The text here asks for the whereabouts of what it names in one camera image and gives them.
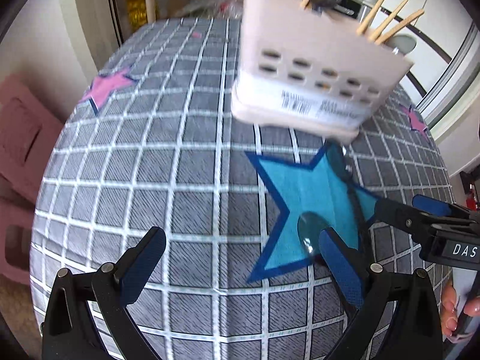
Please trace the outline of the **person's right hand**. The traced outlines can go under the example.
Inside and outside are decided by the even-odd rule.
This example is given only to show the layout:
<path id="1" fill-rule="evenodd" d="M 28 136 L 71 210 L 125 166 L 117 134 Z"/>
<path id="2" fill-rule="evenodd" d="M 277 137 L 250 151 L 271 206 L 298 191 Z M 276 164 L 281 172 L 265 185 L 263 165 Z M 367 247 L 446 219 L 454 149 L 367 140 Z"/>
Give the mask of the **person's right hand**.
<path id="1" fill-rule="evenodd" d="M 440 319 L 442 333 L 447 337 L 451 337 L 458 324 L 458 316 L 456 314 L 456 290 L 453 288 L 451 280 L 448 281 L 442 291 L 441 304 Z M 473 300 L 467 302 L 463 311 L 469 317 L 479 317 L 479 297 L 475 297 Z"/>

